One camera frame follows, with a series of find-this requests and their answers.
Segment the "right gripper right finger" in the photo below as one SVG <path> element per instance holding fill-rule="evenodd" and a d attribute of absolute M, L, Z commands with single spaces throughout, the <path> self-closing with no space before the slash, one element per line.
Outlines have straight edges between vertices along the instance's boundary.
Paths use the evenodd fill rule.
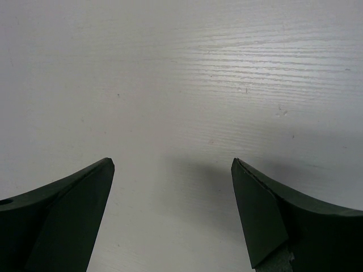
<path fill-rule="evenodd" d="M 310 197 L 238 158 L 231 175 L 254 270 L 362 270 L 362 211 Z"/>

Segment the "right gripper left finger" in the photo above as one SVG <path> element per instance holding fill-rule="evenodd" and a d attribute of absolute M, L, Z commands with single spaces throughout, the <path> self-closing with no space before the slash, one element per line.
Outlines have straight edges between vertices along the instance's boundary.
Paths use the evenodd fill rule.
<path fill-rule="evenodd" d="M 86 271 L 114 172 L 104 158 L 1 200 L 1 271 Z"/>

